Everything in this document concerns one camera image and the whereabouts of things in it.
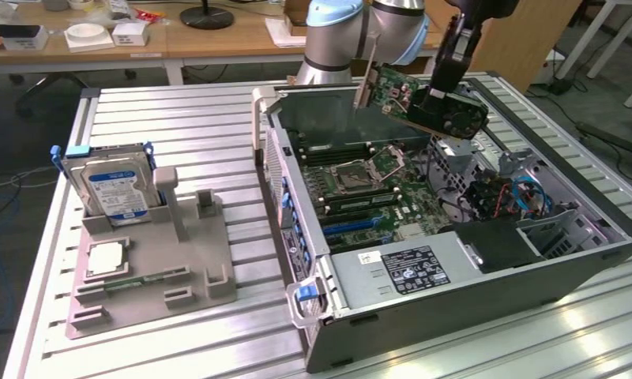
motherboard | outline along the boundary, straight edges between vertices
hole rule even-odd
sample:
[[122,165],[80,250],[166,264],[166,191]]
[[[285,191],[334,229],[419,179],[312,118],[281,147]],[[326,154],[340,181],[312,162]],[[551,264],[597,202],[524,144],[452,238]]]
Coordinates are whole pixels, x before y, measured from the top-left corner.
[[404,152],[392,144],[368,146],[368,156],[301,167],[332,253],[433,235],[451,224]]

